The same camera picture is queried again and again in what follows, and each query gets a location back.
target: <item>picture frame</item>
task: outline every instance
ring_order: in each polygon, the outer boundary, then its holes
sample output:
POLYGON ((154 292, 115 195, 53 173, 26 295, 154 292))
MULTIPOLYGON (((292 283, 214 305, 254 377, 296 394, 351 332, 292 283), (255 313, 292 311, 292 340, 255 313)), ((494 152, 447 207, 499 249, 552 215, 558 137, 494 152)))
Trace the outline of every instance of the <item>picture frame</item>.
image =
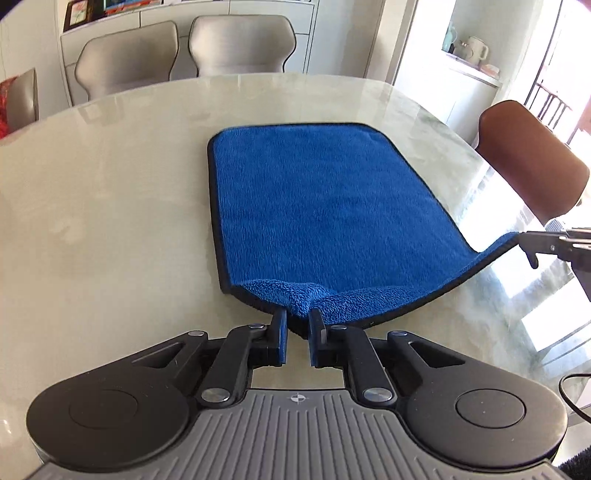
POLYGON ((66 9, 64 32, 92 22, 93 0, 71 0, 66 9))

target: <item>black towel border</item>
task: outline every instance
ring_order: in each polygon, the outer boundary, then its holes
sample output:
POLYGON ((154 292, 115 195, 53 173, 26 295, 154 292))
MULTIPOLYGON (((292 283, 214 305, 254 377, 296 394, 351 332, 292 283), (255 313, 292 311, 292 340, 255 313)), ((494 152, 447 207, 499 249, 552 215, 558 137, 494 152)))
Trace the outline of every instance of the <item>black towel border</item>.
MULTIPOLYGON (((423 180, 423 178, 416 172, 416 170, 412 167, 410 163, 408 163, 407 159, 402 155, 400 150, 394 145, 394 143, 381 131, 375 129, 374 127, 362 124, 358 122, 311 122, 311 123, 299 123, 299 124, 269 124, 269 125, 237 125, 236 127, 229 127, 221 130, 217 134, 215 134, 209 142, 207 143, 207 165, 209 169, 209 205, 212 215, 212 232, 213 232, 213 245, 216 252, 216 264, 217 264, 217 276, 219 277, 220 289, 223 293, 230 294, 234 296, 236 299, 240 300, 242 303, 245 303, 257 310, 260 310, 264 313, 273 314, 277 309, 284 308, 281 305, 277 305, 276 303, 262 300, 256 295, 249 292, 247 289, 241 286, 233 286, 230 283, 230 275, 228 273, 228 265, 226 263, 226 250, 223 244, 223 236, 222 236, 222 222, 219 216, 219 196, 217 192, 217 168, 215 163, 215 155, 213 152, 213 144, 215 143, 218 136, 226 130, 231 128, 247 128, 247 127, 289 127, 289 126, 298 126, 298 125, 349 125, 354 127, 367 127, 380 135, 382 135, 394 151, 400 155, 400 157, 406 162, 408 168, 410 168, 414 174, 423 182, 423 185, 427 188, 427 190, 433 195, 436 202, 439 206, 443 209, 446 213, 448 218, 451 222, 455 225, 455 221, 453 220, 452 216, 449 212, 445 209, 445 207, 441 204, 439 199, 435 196, 435 194, 429 188, 429 185, 423 180)), ((466 241, 463 235, 461 235, 462 239, 466 246, 472 250, 474 253, 476 252, 466 241)), ((457 286, 464 283, 469 278, 472 278, 476 275, 480 270, 487 267, 489 264, 494 262, 497 258, 501 255, 507 253, 511 248, 515 247, 518 244, 518 237, 515 236, 511 240, 507 241, 499 248, 497 248, 491 255, 483 259, 482 261, 478 262, 474 265, 471 269, 467 270, 465 273, 460 275, 459 277, 455 278, 439 290, 431 292, 429 295, 426 295, 412 303, 408 303, 400 308, 389 310, 388 312, 381 313, 379 315, 373 315, 371 317, 367 317, 361 320, 356 320, 354 322, 347 322, 347 325, 351 325, 354 327, 359 327, 362 329, 370 328, 375 325, 379 325, 380 323, 388 322, 390 320, 394 320, 397 317, 405 315, 413 310, 416 310, 419 307, 435 300, 436 298, 442 296, 443 294, 453 290, 457 286)), ((287 326, 289 330, 298 334, 304 339, 308 338, 308 319, 302 318, 296 315, 293 315, 288 312, 287 316, 287 326)))

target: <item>kettle handle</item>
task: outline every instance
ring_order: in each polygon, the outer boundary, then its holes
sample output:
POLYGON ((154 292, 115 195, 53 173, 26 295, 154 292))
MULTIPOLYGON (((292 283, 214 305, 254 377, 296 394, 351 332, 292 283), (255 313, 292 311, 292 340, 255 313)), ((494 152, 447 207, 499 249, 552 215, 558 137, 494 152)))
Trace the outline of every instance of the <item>kettle handle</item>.
POLYGON ((484 45, 484 49, 485 49, 486 53, 481 53, 480 54, 480 59, 481 60, 486 60, 486 58, 488 56, 488 46, 484 45))

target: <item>oval table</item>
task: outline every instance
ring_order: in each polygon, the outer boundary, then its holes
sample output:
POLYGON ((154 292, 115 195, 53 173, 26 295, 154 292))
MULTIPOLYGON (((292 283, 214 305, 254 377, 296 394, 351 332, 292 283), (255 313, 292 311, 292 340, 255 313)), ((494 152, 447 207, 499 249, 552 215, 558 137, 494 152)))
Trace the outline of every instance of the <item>oval table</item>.
MULTIPOLYGON (((0 141, 2 480, 20 480, 39 464, 25 415, 45 387, 188 330, 215 338, 270 320, 220 291, 206 146, 226 127, 299 122, 382 131, 477 250, 507 231, 541 229, 456 134, 372 80, 182 80, 108 96, 9 135, 0 141)), ((556 389, 561 375, 589 366, 591 316, 569 266, 553 257, 541 263, 532 270, 514 248, 368 333, 407 329, 556 389)), ((340 371, 310 368, 307 344, 293 334, 287 365, 253 379, 291 389, 342 384, 340 371)))

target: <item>gray leather chair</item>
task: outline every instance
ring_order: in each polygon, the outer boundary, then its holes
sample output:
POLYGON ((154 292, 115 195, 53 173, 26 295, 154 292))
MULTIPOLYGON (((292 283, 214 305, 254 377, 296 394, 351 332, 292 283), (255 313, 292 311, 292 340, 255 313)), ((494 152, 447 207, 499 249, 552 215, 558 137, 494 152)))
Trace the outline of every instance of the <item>gray leather chair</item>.
POLYGON ((11 132, 39 120, 35 69, 23 73, 11 83, 6 97, 6 116, 11 132))
POLYGON ((82 49, 74 76, 90 100, 167 82, 178 54, 172 21, 93 38, 82 49))
POLYGON ((189 34, 199 76, 283 72, 295 47, 293 27, 280 15, 206 15, 189 34))

